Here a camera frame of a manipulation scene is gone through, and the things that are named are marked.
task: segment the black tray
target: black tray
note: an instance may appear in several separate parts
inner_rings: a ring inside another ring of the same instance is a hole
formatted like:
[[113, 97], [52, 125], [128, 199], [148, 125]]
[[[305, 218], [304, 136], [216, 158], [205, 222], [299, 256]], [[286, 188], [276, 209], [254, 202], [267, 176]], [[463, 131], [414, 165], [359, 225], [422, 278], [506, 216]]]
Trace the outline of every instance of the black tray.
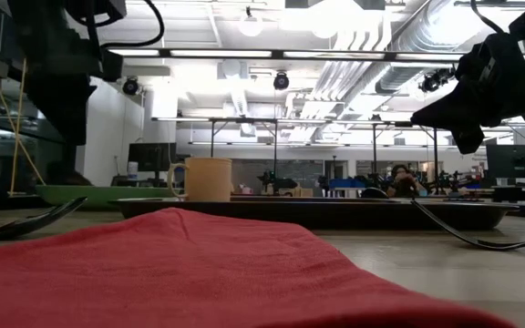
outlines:
[[[162, 199], [114, 200], [128, 219], [155, 210], [175, 207], [233, 218], [290, 222], [307, 229], [386, 229], [413, 230], [438, 227], [407, 200], [366, 200], [349, 202], [242, 201], [199, 202]], [[421, 202], [446, 224], [458, 230], [489, 230], [516, 206]]]

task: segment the red cloth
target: red cloth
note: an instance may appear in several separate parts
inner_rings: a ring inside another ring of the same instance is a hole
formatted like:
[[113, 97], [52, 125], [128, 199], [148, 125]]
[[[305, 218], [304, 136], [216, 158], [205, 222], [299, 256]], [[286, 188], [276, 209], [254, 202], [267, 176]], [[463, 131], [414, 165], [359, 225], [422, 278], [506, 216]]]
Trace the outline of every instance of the red cloth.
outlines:
[[511, 327], [294, 224], [170, 209], [0, 247], [0, 327], [352, 326]]

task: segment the white wall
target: white wall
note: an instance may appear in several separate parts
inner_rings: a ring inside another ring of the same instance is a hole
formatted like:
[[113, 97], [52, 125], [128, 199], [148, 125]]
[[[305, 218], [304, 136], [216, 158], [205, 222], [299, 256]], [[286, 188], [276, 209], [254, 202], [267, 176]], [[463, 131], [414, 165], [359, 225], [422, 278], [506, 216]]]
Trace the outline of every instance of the white wall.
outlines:
[[110, 84], [93, 78], [97, 90], [88, 99], [87, 144], [77, 150], [76, 169], [96, 186], [109, 186], [126, 174], [129, 143], [142, 136], [143, 108]]

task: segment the black cable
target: black cable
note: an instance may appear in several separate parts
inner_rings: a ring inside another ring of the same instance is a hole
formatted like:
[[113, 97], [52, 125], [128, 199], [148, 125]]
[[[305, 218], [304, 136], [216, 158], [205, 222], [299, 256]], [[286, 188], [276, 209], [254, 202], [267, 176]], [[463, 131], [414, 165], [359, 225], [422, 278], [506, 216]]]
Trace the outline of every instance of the black cable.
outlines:
[[525, 247], [525, 241], [522, 241], [522, 242], [491, 242], [491, 241], [481, 241], [475, 238], [471, 238], [469, 236], [461, 234], [461, 232], [448, 226], [445, 222], [439, 219], [430, 210], [427, 210], [427, 208], [419, 204], [416, 200], [412, 199], [410, 203], [415, 205], [418, 209], [422, 210], [423, 213], [425, 213], [433, 222], [437, 224], [437, 226], [442, 228], [444, 231], [452, 234], [453, 236], [473, 246], [479, 247], [487, 251], [512, 251], [512, 250], [517, 250], [517, 249]]
[[501, 29], [501, 27], [493, 23], [489, 18], [485, 17], [479, 12], [477, 0], [471, 0], [471, 9], [473, 9], [473, 12], [475, 13], [475, 15], [477, 15], [479, 19], [481, 19], [481, 22], [491, 27], [494, 31], [496, 31], [496, 33], [503, 33], [503, 30]]
[[92, 42], [97, 51], [97, 55], [100, 56], [100, 50], [98, 49], [98, 32], [95, 25], [95, 0], [88, 0], [88, 5], [86, 9], [87, 17], [87, 31], [88, 39]]
[[[83, 25], [83, 26], [86, 26], [87, 25], [87, 21], [84, 20], [84, 19], [77, 19], [76, 20], [77, 23]], [[95, 27], [103, 27], [103, 26], [108, 26], [108, 25], [111, 25], [113, 23], [117, 22], [117, 19], [115, 18], [109, 18], [107, 19], [106, 21], [102, 21], [100, 23], [95, 23]]]
[[143, 42], [135, 42], [135, 43], [125, 43], [125, 42], [110, 42], [106, 43], [101, 48], [108, 48], [108, 47], [114, 47], [114, 46], [130, 46], [130, 47], [140, 47], [140, 46], [151, 46], [154, 43], [161, 40], [163, 35], [165, 34], [165, 25], [163, 24], [163, 17], [161, 17], [160, 11], [157, 9], [157, 7], [151, 2], [151, 0], [143, 0], [147, 5], [151, 8], [153, 11], [153, 14], [157, 17], [157, 21], [160, 24], [160, 32], [157, 36], [153, 37], [152, 39], [148, 41]]

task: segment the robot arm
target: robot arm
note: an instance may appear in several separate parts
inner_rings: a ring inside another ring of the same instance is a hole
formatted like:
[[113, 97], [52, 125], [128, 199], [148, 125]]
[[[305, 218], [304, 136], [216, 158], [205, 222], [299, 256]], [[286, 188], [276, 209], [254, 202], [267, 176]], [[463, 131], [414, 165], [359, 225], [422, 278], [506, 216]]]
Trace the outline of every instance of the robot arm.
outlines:
[[455, 89], [416, 112], [413, 124], [450, 130], [459, 151], [469, 154], [484, 139], [480, 126], [525, 119], [525, 58], [519, 41], [525, 48], [525, 13], [510, 24], [510, 34], [498, 32], [474, 45], [459, 60]]

